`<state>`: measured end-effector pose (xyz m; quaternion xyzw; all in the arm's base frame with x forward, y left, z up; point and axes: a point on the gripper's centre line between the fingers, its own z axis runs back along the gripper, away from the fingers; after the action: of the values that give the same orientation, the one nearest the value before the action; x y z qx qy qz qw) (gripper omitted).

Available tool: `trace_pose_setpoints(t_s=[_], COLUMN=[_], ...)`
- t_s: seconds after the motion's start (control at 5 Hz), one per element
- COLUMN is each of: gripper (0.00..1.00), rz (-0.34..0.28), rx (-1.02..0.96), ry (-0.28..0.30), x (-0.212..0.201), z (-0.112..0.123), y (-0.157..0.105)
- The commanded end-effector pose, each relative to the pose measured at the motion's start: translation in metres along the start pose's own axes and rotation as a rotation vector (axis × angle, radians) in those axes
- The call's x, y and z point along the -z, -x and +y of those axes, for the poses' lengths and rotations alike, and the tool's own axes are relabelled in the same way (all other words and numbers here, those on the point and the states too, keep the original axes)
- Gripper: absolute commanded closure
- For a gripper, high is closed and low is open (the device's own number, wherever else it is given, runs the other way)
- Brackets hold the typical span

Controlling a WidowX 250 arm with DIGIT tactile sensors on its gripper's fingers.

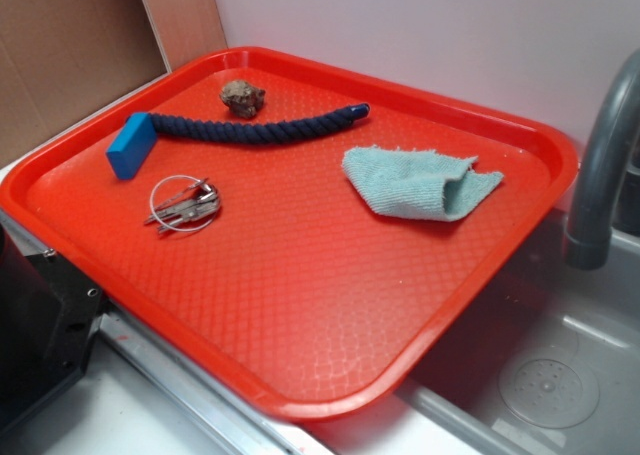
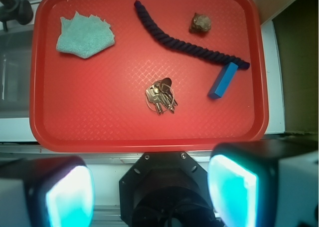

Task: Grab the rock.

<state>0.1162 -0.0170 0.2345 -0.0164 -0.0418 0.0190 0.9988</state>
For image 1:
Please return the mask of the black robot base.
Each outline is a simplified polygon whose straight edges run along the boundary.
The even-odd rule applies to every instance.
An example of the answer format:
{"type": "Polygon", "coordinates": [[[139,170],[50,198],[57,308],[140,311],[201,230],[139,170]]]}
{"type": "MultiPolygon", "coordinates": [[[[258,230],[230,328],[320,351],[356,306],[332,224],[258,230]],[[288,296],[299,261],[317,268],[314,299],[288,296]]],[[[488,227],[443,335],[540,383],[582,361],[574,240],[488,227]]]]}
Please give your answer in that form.
{"type": "Polygon", "coordinates": [[[24,255],[1,231],[1,435],[86,373],[102,288],[61,255],[24,255]]]}

